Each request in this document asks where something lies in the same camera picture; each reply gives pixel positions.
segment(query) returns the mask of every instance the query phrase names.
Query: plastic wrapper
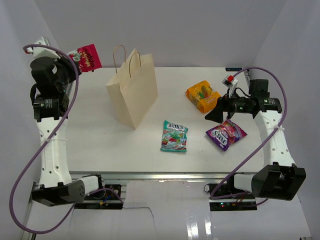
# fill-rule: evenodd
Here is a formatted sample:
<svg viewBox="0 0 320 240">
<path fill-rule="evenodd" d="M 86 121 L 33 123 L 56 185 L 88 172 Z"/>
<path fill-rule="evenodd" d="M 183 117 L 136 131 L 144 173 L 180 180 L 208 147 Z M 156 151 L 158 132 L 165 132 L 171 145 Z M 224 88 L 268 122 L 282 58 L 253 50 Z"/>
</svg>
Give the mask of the plastic wrapper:
<svg viewBox="0 0 320 240">
<path fill-rule="evenodd" d="M 164 121 L 160 149 L 165 152 L 186 152 L 187 131 L 185 126 Z"/>
<path fill-rule="evenodd" d="M 217 105 L 218 98 L 221 97 L 206 80 L 189 87 L 185 94 L 202 113 L 207 113 L 214 109 Z"/>
<path fill-rule="evenodd" d="M 79 64 L 82 73 L 91 72 L 102 68 L 96 47 L 94 44 L 82 46 L 74 51 L 68 52 L 73 61 Z"/>
<path fill-rule="evenodd" d="M 241 127 L 229 119 L 225 120 L 222 124 L 211 128 L 205 133 L 224 151 L 227 151 L 231 144 L 234 144 L 247 136 Z"/>
</svg>

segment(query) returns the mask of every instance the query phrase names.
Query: white backdrop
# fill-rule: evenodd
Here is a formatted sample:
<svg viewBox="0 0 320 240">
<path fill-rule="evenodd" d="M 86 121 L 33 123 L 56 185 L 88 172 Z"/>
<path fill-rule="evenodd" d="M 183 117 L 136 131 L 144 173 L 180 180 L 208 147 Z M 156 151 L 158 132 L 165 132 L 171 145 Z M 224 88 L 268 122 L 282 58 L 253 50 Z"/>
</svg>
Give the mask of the white backdrop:
<svg viewBox="0 0 320 240">
<path fill-rule="evenodd" d="M 39 148 L 40 139 L 30 101 L 35 83 L 29 64 L 32 56 L 22 47 L 42 35 L 56 46 L 46 22 L 31 0 L 0 0 L 0 239 L 20 239 L 22 231 L 10 217 L 9 195 L 14 181 Z M 40 159 L 19 184 L 14 209 L 25 220 L 33 181 L 40 175 Z"/>
<path fill-rule="evenodd" d="M 288 0 L 253 63 L 275 73 L 286 91 L 286 140 L 295 162 L 306 171 L 298 196 L 316 240 L 320 239 L 319 26 L 319 0 Z M 260 71 L 253 77 L 270 79 Z M 269 90 L 282 99 L 273 79 Z"/>
<path fill-rule="evenodd" d="M 286 0 L 35 0 L 59 47 L 152 53 L 158 67 L 250 66 Z M 123 62 L 119 50 L 118 64 Z"/>
</svg>

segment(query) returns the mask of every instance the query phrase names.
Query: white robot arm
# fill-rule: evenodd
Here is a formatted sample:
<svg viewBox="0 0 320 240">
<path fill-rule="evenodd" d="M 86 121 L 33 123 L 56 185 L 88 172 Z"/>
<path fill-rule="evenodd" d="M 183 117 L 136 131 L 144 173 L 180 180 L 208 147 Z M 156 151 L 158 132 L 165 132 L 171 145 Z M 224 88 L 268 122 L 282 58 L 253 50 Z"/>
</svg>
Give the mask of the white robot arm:
<svg viewBox="0 0 320 240">
<path fill-rule="evenodd" d="M 229 90 L 218 99 L 216 107 L 205 119 L 222 123 L 223 112 L 228 113 L 229 119 L 234 113 L 252 114 L 262 142 L 278 128 L 263 146 L 264 168 L 256 174 L 235 173 L 228 184 L 231 185 L 231 189 L 247 191 L 255 197 L 292 200 L 305 180 L 306 172 L 304 168 L 296 166 L 289 152 L 283 128 L 278 127 L 282 118 L 282 108 L 279 99 L 270 98 L 268 80 L 251 80 L 248 97 L 238 96 L 238 81 L 232 76 L 226 77 L 222 83 Z"/>
<path fill-rule="evenodd" d="M 51 50 L 34 47 L 29 49 L 35 60 L 30 64 L 36 84 L 31 88 L 30 98 L 37 121 L 40 141 L 48 141 L 41 152 L 41 177 L 39 188 L 32 191 L 32 199 L 47 206 L 81 203 L 85 196 L 103 188 L 104 180 L 89 175 L 72 181 L 67 164 L 65 119 L 54 136 L 48 140 L 69 106 L 66 88 L 75 80 L 74 69 L 69 60 Z"/>
</svg>

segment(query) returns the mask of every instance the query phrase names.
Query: red snack bag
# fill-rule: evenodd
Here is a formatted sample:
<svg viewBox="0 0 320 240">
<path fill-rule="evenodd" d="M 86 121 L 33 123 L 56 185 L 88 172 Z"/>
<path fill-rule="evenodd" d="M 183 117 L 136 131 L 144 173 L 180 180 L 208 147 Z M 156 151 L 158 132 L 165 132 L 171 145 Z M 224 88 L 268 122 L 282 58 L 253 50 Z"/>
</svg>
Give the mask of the red snack bag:
<svg viewBox="0 0 320 240">
<path fill-rule="evenodd" d="M 73 61 L 79 64 L 82 73 L 91 72 L 102 68 L 96 47 L 94 44 L 82 46 L 77 50 L 68 52 Z"/>
</svg>

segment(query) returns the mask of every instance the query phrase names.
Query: white table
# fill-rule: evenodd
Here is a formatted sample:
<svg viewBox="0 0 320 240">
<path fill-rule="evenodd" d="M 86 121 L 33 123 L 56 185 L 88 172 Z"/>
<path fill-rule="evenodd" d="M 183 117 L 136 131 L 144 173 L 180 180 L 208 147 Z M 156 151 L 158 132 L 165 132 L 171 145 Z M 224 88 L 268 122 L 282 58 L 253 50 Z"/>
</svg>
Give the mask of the white table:
<svg viewBox="0 0 320 240">
<path fill-rule="evenodd" d="M 106 89 L 114 74 L 114 68 L 101 68 L 80 76 L 77 99 L 68 116 L 71 172 L 228 173 L 261 143 L 253 117 L 238 113 L 232 120 L 248 136 L 223 152 L 205 134 L 217 123 L 205 120 L 205 114 L 187 99 L 187 88 L 203 80 L 221 95 L 226 93 L 222 80 L 233 72 L 223 67 L 156 67 L 158 99 L 137 130 L 115 118 Z M 244 74 L 237 79 L 238 86 L 248 92 Z M 186 153 L 160 151 L 164 120 L 189 128 Z M 262 167 L 261 150 L 240 171 L 255 173 Z"/>
</svg>

